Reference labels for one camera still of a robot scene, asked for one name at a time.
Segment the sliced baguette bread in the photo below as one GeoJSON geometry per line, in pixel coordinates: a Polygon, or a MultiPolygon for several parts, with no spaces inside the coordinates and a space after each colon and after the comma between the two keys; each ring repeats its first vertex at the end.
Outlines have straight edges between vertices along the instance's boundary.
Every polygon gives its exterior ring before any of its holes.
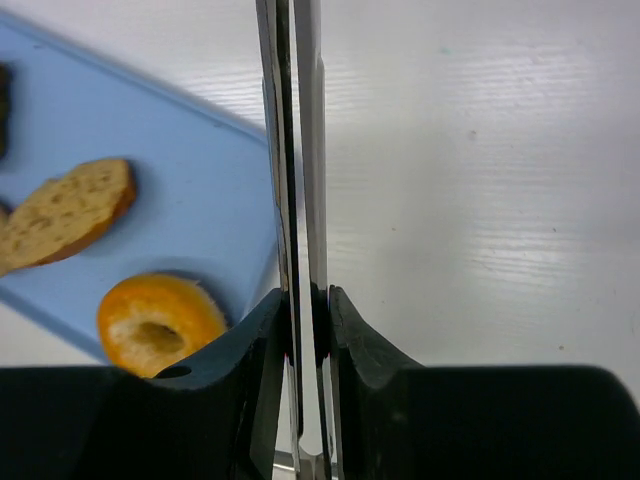
{"type": "Polygon", "coordinates": [[[85,162],[47,180],[1,216],[1,274],[78,254],[104,236],[136,196],[133,168],[123,158],[85,162]]]}

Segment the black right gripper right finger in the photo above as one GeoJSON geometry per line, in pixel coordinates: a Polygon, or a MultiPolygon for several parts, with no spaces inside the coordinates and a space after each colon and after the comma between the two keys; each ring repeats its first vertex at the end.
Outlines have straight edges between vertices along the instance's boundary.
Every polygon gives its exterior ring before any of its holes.
{"type": "Polygon", "coordinates": [[[635,479],[639,411],[592,366],[427,367],[329,294],[343,479],[635,479]]]}

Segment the orange bagel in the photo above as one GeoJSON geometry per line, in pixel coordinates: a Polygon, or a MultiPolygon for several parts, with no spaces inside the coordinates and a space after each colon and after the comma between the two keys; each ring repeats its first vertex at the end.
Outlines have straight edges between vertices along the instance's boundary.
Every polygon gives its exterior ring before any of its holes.
{"type": "Polygon", "coordinates": [[[225,316],[195,281],[176,275],[136,275],[114,286],[96,315],[107,358],[152,378],[228,331],[225,316]]]}

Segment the blue plastic tray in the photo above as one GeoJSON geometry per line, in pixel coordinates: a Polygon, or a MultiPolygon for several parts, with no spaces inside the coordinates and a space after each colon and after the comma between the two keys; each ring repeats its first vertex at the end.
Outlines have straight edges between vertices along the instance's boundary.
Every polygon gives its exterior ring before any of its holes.
{"type": "Polygon", "coordinates": [[[49,179],[104,157],[127,159],[137,197],[83,252],[1,281],[1,300],[102,359],[95,315],[132,275],[199,282],[235,324],[253,307],[275,252],[268,147],[258,130],[9,13],[12,71],[1,197],[17,205],[49,179]]]}

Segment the dark chocolate croissant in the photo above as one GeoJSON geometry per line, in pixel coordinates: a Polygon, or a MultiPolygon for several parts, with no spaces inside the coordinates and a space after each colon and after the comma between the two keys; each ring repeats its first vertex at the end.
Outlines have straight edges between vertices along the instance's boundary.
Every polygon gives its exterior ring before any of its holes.
{"type": "Polygon", "coordinates": [[[12,110],[13,71],[9,64],[0,67],[0,159],[4,159],[9,149],[9,128],[12,110]]]}

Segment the metal tongs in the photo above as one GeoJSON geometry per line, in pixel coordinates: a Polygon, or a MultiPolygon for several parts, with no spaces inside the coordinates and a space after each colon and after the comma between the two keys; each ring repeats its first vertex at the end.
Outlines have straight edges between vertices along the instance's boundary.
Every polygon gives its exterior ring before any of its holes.
{"type": "Polygon", "coordinates": [[[327,278],[325,69],[317,1],[256,4],[262,91],[285,298],[285,355],[293,469],[299,479],[334,479],[327,278]],[[321,450],[306,452],[298,222],[306,224],[310,316],[321,450]]]}

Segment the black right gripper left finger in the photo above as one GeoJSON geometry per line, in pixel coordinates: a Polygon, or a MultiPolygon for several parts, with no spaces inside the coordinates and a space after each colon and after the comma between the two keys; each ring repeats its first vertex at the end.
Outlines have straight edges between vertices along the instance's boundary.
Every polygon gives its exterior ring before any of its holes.
{"type": "Polygon", "coordinates": [[[5,479],[268,479],[283,381],[279,290],[153,379],[116,367],[5,368],[5,479]]]}

